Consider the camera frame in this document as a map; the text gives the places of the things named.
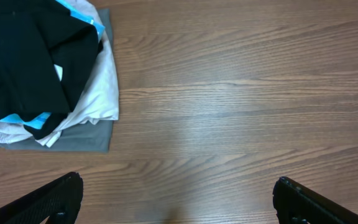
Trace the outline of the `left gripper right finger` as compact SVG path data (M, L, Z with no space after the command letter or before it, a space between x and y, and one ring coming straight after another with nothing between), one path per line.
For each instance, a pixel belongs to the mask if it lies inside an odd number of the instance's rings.
M279 224L358 224L358 215L288 178L273 188Z

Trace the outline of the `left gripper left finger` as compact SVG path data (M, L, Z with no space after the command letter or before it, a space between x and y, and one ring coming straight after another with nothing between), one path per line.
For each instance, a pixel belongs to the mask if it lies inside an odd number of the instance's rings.
M0 224L74 224L83 199L83 179L69 172L0 208Z

